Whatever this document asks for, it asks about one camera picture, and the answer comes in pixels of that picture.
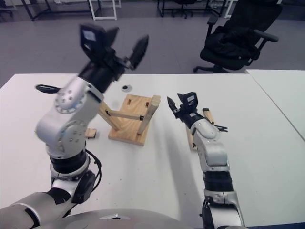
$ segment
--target chair base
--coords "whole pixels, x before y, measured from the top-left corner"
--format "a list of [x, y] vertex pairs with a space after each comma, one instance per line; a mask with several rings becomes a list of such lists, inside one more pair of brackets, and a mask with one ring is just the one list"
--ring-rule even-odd
[[196, 72], [198, 72], [199, 69], [206, 71], [206, 72], [212, 72], [212, 73], [231, 73], [218, 65], [214, 65], [213, 68], [197, 66], [193, 69], [193, 72], [196, 73]]
[[2, 13], [8, 13], [11, 17], [13, 17], [13, 11], [11, 10], [0, 10], [0, 16]]
[[181, 17], [184, 15], [184, 18], [187, 19], [187, 14], [186, 14], [187, 12], [191, 14], [191, 17], [193, 17], [193, 12], [191, 10], [185, 10], [184, 5], [182, 5], [181, 8], [178, 10], [172, 10], [171, 14], [172, 17], [174, 18], [176, 13], [181, 13]]

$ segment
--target wooden piece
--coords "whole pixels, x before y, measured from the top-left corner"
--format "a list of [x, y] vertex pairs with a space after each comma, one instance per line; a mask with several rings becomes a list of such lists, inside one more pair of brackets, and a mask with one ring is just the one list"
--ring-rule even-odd
[[[142, 97], [128, 94], [123, 102], [120, 112], [135, 113], [145, 115], [152, 98]], [[137, 134], [141, 125], [140, 120], [132, 120], [126, 118], [118, 118], [121, 122], [120, 130], [111, 129], [108, 137], [109, 139], [127, 142], [143, 146], [147, 136], [148, 125], [141, 135]]]
[[185, 129], [186, 129], [187, 141], [189, 143], [190, 149], [193, 151], [197, 151], [197, 146], [194, 143], [193, 136], [191, 134], [190, 129], [187, 127], [187, 125], [185, 125]]
[[95, 138], [95, 136], [96, 136], [96, 129], [87, 128], [87, 130], [85, 132], [85, 137], [86, 138]]
[[101, 105], [99, 107], [99, 115], [109, 124], [112, 126], [112, 128], [114, 128], [115, 130], [119, 130], [121, 128], [121, 122], [119, 120], [118, 117], [115, 117], [115, 116], [109, 116], [107, 113], [106, 113], [106, 110], [111, 110], [109, 108], [109, 106], [104, 103], [104, 102], [101, 102]]
[[212, 117], [212, 113], [210, 112], [209, 108], [203, 108], [202, 112], [203, 112], [205, 118], [207, 118], [210, 121], [210, 123], [214, 123], [214, 119]]
[[129, 112], [122, 112], [122, 111], [112, 111], [109, 110], [108, 114], [111, 116], [115, 117], [120, 117], [120, 118], [129, 118], [129, 119], [134, 119], [134, 120], [142, 120], [144, 116], [139, 115], [139, 114], [134, 114], [134, 113], [129, 113]]
[[144, 119], [139, 127], [139, 130], [138, 130], [139, 135], [141, 135], [143, 133], [143, 131], [146, 129], [146, 127], [148, 126], [149, 121], [151, 120], [153, 114], [159, 107], [160, 101], [161, 101], [161, 97], [159, 95], [154, 95], [152, 97], [151, 102], [148, 104], [148, 109], [146, 111]]

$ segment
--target desk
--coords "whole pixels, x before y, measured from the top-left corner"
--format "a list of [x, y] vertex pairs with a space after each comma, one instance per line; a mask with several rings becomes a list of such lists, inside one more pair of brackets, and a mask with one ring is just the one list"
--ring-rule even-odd
[[305, 141], [305, 71], [247, 70]]
[[[34, 133], [54, 94], [39, 83], [64, 86], [74, 74], [16, 74], [0, 89], [0, 208], [50, 188], [49, 158]], [[248, 74], [124, 75], [111, 85], [105, 102], [118, 110], [132, 94], [161, 96], [145, 146], [108, 139], [109, 125], [96, 116], [87, 142], [102, 162], [102, 183], [73, 214], [106, 208], [139, 208], [163, 213], [202, 228], [203, 176], [190, 151], [185, 126], [168, 108], [179, 93], [197, 92], [198, 108], [209, 107], [222, 134], [233, 185], [247, 226], [302, 222], [305, 219], [305, 143]]]
[[37, 13], [35, 16], [32, 15], [27, 3], [25, 2], [25, 0], [21, 0], [22, 4], [24, 5], [25, 10], [27, 11], [30, 19], [32, 21], [35, 21], [36, 18], [38, 18], [39, 16], [43, 15], [43, 14], [57, 14], [57, 13], [92, 13], [92, 15], [96, 14], [100, 9], [101, 9], [101, 3], [100, 0], [97, 0], [98, 2], [98, 8], [95, 12], [93, 12], [92, 6], [90, 5], [89, 0], [87, 0], [88, 6], [89, 6], [89, 10], [60, 10], [60, 11], [53, 11], [48, 3], [48, 0], [44, 0], [47, 8], [45, 10], [40, 11], [39, 13]]
[[[213, 13], [217, 14], [217, 16], [221, 17], [221, 15], [223, 13], [223, 10], [224, 10], [224, 6], [226, 5], [226, 2], [227, 2], [227, 0], [223, 1], [223, 4], [222, 4], [221, 9], [220, 9], [219, 12], [209, 5], [210, 0], [207, 0], [207, 3], [206, 3], [204, 8], [201, 8], [201, 9], [198, 9], [198, 8], [186, 9], [186, 8], [184, 8], [184, 9], [185, 10], [192, 10], [192, 11], [212, 11]], [[162, 0], [162, 8], [160, 9], [160, 0], [158, 0], [157, 1], [157, 9], [158, 9], [158, 12], [159, 12], [160, 16], [164, 17], [164, 12], [165, 11], [178, 10], [179, 8], [165, 8], [165, 0]]]

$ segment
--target black office chair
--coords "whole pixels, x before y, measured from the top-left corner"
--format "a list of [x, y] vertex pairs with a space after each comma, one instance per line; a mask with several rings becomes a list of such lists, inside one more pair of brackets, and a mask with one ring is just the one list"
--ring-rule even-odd
[[192, 5], [195, 2], [197, 2], [197, 0], [173, 0], [174, 2], [176, 2], [177, 4], [181, 5], [180, 9], [177, 10], [172, 10], [172, 17], [175, 17], [176, 13], [181, 13], [181, 17], [182, 15], [184, 15], [184, 18], [187, 19], [187, 12], [191, 13], [191, 17], [193, 16], [193, 12], [192, 10], [187, 10], [184, 8], [184, 5]]
[[[6, 4], [4, 0], [0, 0], [0, 8], [6, 8]], [[11, 10], [1, 10], [0, 9], [0, 17], [2, 16], [2, 13], [8, 13], [11, 17], [13, 16], [13, 11]]]
[[[214, 67], [201, 67], [197, 66], [193, 69], [196, 73], [199, 69], [209, 71], [213, 73], [230, 73], [229, 70], [239, 70], [244, 66], [249, 66], [253, 60], [257, 60], [261, 49], [267, 41], [277, 42], [278, 37], [265, 33], [269, 26], [275, 21], [275, 19], [282, 12], [282, 7], [277, 3], [277, 0], [239, 0], [235, 6], [235, 9], [231, 15], [229, 21], [225, 25], [216, 28], [215, 32], [211, 35], [212, 27], [217, 22], [217, 17], [212, 16], [208, 21], [208, 32], [205, 39], [205, 47], [201, 50], [200, 58], [214, 64]], [[221, 36], [220, 32], [224, 31], [246, 31], [241, 35], [239, 40], [235, 40], [233, 45], [237, 47], [236, 50], [232, 50], [231, 43], [224, 43], [226, 39], [219, 40], [219, 46], [215, 45], [211, 47], [214, 37]], [[226, 34], [224, 38], [232, 38], [234, 34]], [[259, 40], [263, 38], [261, 44], [256, 48]], [[234, 56], [234, 52], [247, 52], [247, 55]]]

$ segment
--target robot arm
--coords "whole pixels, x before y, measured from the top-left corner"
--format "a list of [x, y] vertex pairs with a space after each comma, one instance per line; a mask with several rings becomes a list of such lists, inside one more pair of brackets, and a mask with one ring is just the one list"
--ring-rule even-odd
[[237, 193], [233, 189], [227, 152], [219, 141], [219, 129], [197, 113], [196, 93], [178, 94], [182, 104], [177, 109], [171, 98], [168, 104], [176, 118], [191, 130], [198, 149], [205, 184], [202, 219], [204, 229], [244, 227]]
[[[51, 160], [51, 189], [1, 209], [1, 228], [29, 229], [63, 218], [74, 206], [85, 202], [99, 184], [101, 163], [85, 149], [85, 131], [98, 113], [103, 93], [119, 80], [125, 68], [134, 70], [138, 66], [148, 46], [145, 36], [130, 58], [120, 59], [111, 48], [117, 32], [118, 28], [105, 31], [94, 25], [81, 25], [81, 47], [90, 62], [61, 89], [37, 87], [46, 93], [57, 93], [52, 108], [36, 127], [37, 137], [45, 142]], [[99, 167], [97, 175], [89, 170], [88, 154]]]

